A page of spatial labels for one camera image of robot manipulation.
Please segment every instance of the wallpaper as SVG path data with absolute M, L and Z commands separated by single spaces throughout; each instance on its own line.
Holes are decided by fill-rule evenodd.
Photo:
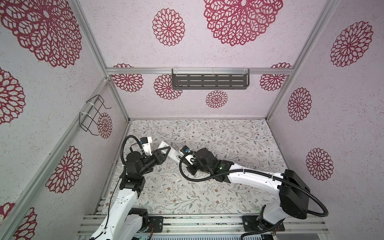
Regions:
M 328 208 L 334 240 L 384 234 L 383 10 L 341 1 L 269 122 L 290 169 Z
M 79 130 L 31 203 L 28 215 L 15 232 L 15 239 L 71 239 L 84 215 L 93 213 L 125 127 L 125 120 L 111 95 L 111 87 L 105 87 L 101 96 L 108 109 L 102 106 L 100 114 L 92 110 L 90 115 L 96 115 L 95 119 L 101 121 L 104 116 L 109 116 L 108 124 L 93 122 L 90 131 Z M 106 128 L 108 135 L 104 130 L 98 131 L 100 126 L 109 126 Z M 13 204 L 1 206 L 0 217 L 7 215 Z
M 107 66 L 293 63 L 325 0 L 80 0 Z
M 22 191 L 72 121 L 78 117 L 79 110 L 101 82 L 102 75 L 66 1 L 0 0 L 0 19 L 1 227 Z M 116 105 L 112 111 L 118 114 L 106 111 L 100 119 L 96 119 L 100 123 L 91 126 L 95 128 L 93 132 L 103 135 L 97 136 L 100 139 L 119 139 L 123 128 L 120 122 L 123 120 L 119 119 L 121 117 Z M 83 148 L 83 144 L 68 146 L 55 173 L 46 183 L 45 189 L 50 194 L 66 195 L 79 185 L 89 187 L 93 194 L 101 189 L 92 185 L 101 185 L 105 179 L 105 174 L 100 174 L 102 171 L 97 169 L 93 169 L 99 173 L 93 177 L 94 183 L 79 184 L 88 178 L 87 174 L 93 174 L 92 167 L 87 167 L 89 161 L 94 161 L 87 157 L 90 145 Z M 110 145 L 101 146 L 110 146 L 107 154 L 115 150 L 115 145 L 111 141 Z M 57 223 L 56 226 L 68 226 L 70 215 L 55 216 L 53 213 L 58 206 L 63 207 L 63 212 L 67 214 L 70 213 L 69 208 L 77 209 L 77 213 L 72 212 L 74 223 L 76 216 L 80 219 L 85 212 L 91 213 L 92 210 L 88 208 L 97 204 L 93 199 L 98 196 L 89 194 L 93 199 L 85 199 L 85 196 L 77 196 L 77 193 L 72 192 L 67 196 L 72 197 L 70 204 L 64 204 L 65 201 L 55 199 L 52 195 L 33 203 L 15 232 L 14 239 L 49 239 L 48 232 L 55 229 L 51 225 L 53 222 Z M 51 216 L 55 216 L 55 220 L 46 221 Z M 39 231 L 43 233 L 42 236 L 35 237 Z
M 129 134 L 151 136 L 152 149 L 166 141 L 176 150 L 184 145 L 195 150 L 206 147 L 218 159 L 253 169 L 284 172 L 286 168 L 265 120 L 136 120 L 132 122 Z M 132 143 L 127 142 L 125 155 L 130 152 Z M 108 212 L 122 169 L 119 161 L 103 214 Z M 196 178 L 204 176 L 199 172 Z M 275 200 L 270 193 L 248 185 L 214 180 L 189 182 L 180 175 L 177 163 L 170 158 L 154 167 L 145 179 L 136 207 L 146 208 L 150 214 L 259 213 L 264 204 Z
M 168 74 L 112 75 L 134 119 L 264 118 L 286 77 L 253 74 L 246 90 L 175 90 Z

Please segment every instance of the wire rack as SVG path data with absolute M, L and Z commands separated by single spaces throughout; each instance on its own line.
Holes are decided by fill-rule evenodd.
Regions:
M 95 107 L 95 105 L 97 105 L 98 102 L 101 103 L 100 106 L 99 106 L 99 107 Z M 101 109 L 101 107 L 104 107 L 105 109 L 111 109 L 112 107 L 107 108 L 107 107 L 104 105 L 104 99 L 103 99 L 103 97 L 100 96 L 99 94 L 97 94 L 97 95 L 91 97 L 89 100 L 87 100 L 86 103 L 91 104 L 91 105 L 92 105 L 92 108 L 91 108 L 87 113 L 85 113 L 85 112 L 80 112 L 80 113 L 79 113 L 79 126 L 80 126 L 84 131 L 86 131 L 86 132 L 90 132 L 90 133 L 91 133 L 92 135 L 94 135 L 94 136 L 98 136 L 99 134 L 94 134 L 94 133 L 92 133 L 91 130 L 90 130 L 89 128 L 91 127 L 91 124 L 92 124 L 93 122 L 94 122 L 96 125 L 98 125 L 97 122 L 96 122 L 94 119 L 95 119 L 95 117 L 96 117 L 97 115 L 101 115 L 101 113 L 100 113 L 100 109 Z M 96 113 L 95 113 L 94 116 L 91 116 L 91 115 L 89 114 L 89 113 L 91 112 L 92 109 L 95 109 L 95 110 L 96 110 Z M 86 124 L 84 124 L 84 122 L 85 122 L 88 118 L 90 118 L 91 121 L 90 121 L 90 123 L 89 123 L 88 126 L 87 126 Z

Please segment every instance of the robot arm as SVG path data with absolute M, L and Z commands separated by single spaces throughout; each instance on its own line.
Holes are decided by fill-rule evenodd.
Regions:
M 120 191 L 116 201 L 108 210 L 99 228 L 92 234 L 90 240 L 125 240 L 132 237 L 139 231 L 148 229 L 148 212 L 146 209 L 132 208 L 136 203 L 145 185 L 144 174 L 151 172 L 153 167 L 162 164 L 171 147 L 159 147 L 151 152 L 151 137 L 142 137 L 140 141 L 134 138 L 141 152 L 132 151 L 127 155 L 124 163 L 124 170 L 121 175 Z
M 159 147 L 165 146 L 169 145 L 162 142 Z M 263 189 L 276 196 L 277 200 L 265 205 L 261 210 L 258 217 L 258 228 L 260 230 L 266 230 L 288 216 L 299 219 L 306 219 L 307 217 L 309 197 L 302 190 L 309 193 L 310 189 L 291 170 L 286 169 L 284 173 L 256 171 L 231 161 L 218 160 L 206 148 L 194 152 L 184 146 L 178 152 L 171 149 L 168 156 L 179 163 L 180 169 L 180 160 L 182 160 L 182 163 L 187 165 L 187 170 L 192 175 L 195 175 L 199 170 L 211 174 L 211 177 L 218 182 L 246 184 Z M 181 174 L 187 180 L 201 181 L 200 179 L 190 179 L 183 172 Z M 289 186 L 289 183 L 296 185 L 301 190 Z

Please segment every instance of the enclosure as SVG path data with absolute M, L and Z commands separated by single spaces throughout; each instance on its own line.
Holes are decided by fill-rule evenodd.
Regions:
M 0 0 L 0 239 L 89 239 L 116 200 L 130 134 L 295 171 L 329 216 L 288 217 L 274 239 L 379 239 L 383 11 L 380 0 Z M 172 84 L 193 74 L 245 84 Z M 164 216 L 155 239 L 238 239 L 242 216 L 276 199 L 187 181 L 170 158 L 145 179 L 135 207 Z

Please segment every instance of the white object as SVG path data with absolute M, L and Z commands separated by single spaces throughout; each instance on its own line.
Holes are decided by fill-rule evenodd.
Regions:
M 234 170 L 234 169 L 249 169 L 249 170 L 254 170 L 251 168 L 246 168 L 243 166 L 240 166 L 238 164 L 234 164 L 231 166 L 229 170 Z M 269 175 L 283 178 L 281 176 L 281 173 L 276 172 L 276 173 L 271 173 L 271 172 L 264 172 Z M 272 193 L 274 196 L 279 197 L 279 189 L 277 189 L 278 185 L 281 185 L 281 182 L 273 180 L 272 178 L 267 178 L 261 175 L 249 173 L 249 172 L 234 172 L 230 173 L 228 175 L 229 181 L 233 183 L 241 183 L 245 185 L 249 185 L 252 187 L 257 187 L 259 189 L 263 189 L 267 192 Z
M 137 192 L 132 189 L 120 190 L 116 201 L 109 211 L 109 217 L 106 216 L 99 228 L 92 234 L 92 237 L 100 240 L 110 239 L 132 239 L 137 231 L 141 229 L 141 217 L 138 215 L 128 215 L 129 211 L 136 203 Z
M 152 143 L 152 137 L 147 137 L 148 143 L 141 144 L 144 150 L 144 153 L 148 156 L 152 156 L 151 153 L 151 143 Z

